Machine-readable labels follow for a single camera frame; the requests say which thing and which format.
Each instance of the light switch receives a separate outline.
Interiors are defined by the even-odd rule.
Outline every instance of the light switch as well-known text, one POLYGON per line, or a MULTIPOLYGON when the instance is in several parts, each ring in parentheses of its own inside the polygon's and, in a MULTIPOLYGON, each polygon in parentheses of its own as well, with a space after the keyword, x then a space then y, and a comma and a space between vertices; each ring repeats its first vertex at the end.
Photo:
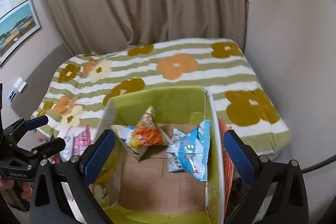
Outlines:
POLYGON ((14 88, 18 91, 21 92, 23 88, 27 85, 27 83, 20 77, 16 83, 14 84, 14 88))
POLYGON ((8 100, 11 102, 14 99, 14 96, 16 95, 15 90, 12 90, 9 94, 8 94, 8 100))

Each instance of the cardboard floor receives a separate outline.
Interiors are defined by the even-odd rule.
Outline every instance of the cardboard floor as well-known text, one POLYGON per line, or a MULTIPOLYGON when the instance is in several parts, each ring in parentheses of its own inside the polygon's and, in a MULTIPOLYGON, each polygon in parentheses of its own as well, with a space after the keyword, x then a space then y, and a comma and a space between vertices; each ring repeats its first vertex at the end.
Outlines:
MULTIPOLYGON (((172 129, 190 132, 194 126, 160 126, 170 137, 172 129)), ((119 203, 126 209, 163 215, 185 215, 205 209, 205 185, 185 171, 168 173, 166 146, 152 146, 139 163, 127 154, 119 203)))

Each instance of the bed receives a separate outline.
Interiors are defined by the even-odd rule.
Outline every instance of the bed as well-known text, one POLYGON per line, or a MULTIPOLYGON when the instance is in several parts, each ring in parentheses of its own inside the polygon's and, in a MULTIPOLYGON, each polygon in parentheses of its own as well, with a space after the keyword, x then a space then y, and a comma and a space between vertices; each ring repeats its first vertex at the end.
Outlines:
POLYGON ((76 55, 56 70, 32 118, 48 116, 48 124, 39 128, 48 139, 64 126, 97 128, 109 98, 168 85, 207 86, 217 116, 259 155, 275 157, 290 143, 290 131, 239 46, 223 38, 76 55))

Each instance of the snack bag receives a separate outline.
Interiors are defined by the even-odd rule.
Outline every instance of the snack bag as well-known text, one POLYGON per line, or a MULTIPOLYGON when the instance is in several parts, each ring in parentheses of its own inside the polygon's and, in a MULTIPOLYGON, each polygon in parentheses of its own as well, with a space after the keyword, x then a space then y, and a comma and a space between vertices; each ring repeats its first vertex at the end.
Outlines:
POLYGON ((135 127, 113 125, 112 129, 138 161, 151 145, 168 145, 170 142, 167 134, 154 121, 152 106, 148 107, 135 127))
POLYGON ((53 156, 50 158, 49 161, 50 161, 51 164, 58 164, 58 163, 62 162, 62 160, 61 160, 61 158, 60 158, 60 156, 59 156, 58 153, 57 153, 56 155, 53 155, 53 156))
POLYGON ((230 192, 231 192, 234 165, 233 165, 233 162, 229 154, 226 152, 226 149, 224 147, 223 136, 224 136, 224 133, 228 130, 231 130, 232 127, 226 126, 226 123, 223 118, 218 119, 218 125, 219 125, 219 131, 220 131, 220 139, 222 143, 222 155, 223 155, 223 164, 224 164, 224 181, 225 181, 225 184, 224 184, 224 192, 225 192, 224 215, 225 215, 227 204, 228 204, 228 199, 229 199, 230 192))
POLYGON ((168 172, 174 173, 183 170, 181 162, 178 159, 178 151, 180 140, 185 137, 185 133, 181 130, 174 128, 173 137, 167 147, 167 158, 168 158, 168 172))
POLYGON ((63 162, 70 160, 74 146, 74 135, 70 132, 71 127, 67 130, 64 137, 65 148, 59 152, 59 156, 63 162))
POLYGON ((198 180, 208 179, 210 123, 210 120, 204 120, 190 133, 174 129, 173 142, 167 148, 170 173, 184 169, 198 180), (175 159, 172 154, 177 157, 178 161, 171 160, 175 159))
POLYGON ((81 156, 90 144, 90 128, 87 124, 81 134, 73 137, 73 155, 81 156))

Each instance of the blue gripper pad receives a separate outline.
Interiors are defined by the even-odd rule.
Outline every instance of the blue gripper pad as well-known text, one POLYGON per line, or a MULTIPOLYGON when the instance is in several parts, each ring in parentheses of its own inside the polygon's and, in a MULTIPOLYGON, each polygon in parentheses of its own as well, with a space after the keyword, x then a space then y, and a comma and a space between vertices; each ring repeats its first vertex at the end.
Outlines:
POLYGON ((255 182, 255 170, 254 166, 245 154, 243 145, 245 145, 240 138, 236 135, 236 138, 231 134, 232 130, 226 131, 223 136, 223 144, 225 150, 229 154, 236 170, 238 171, 241 180, 245 184, 254 185, 255 182))
POLYGON ((25 129, 27 131, 31 131, 33 129, 36 129, 38 127, 44 126, 48 123, 48 117, 43 115, 31 120, 27 120, 25 123, 25 129))
POLYGON ((107 158, 115 144, 115 135, 113 131, 109 131, 105 138, 100 141, 91 158, 84 167, 84 184, 89 186, 96 181, 101 169, 103 168, 107 158))

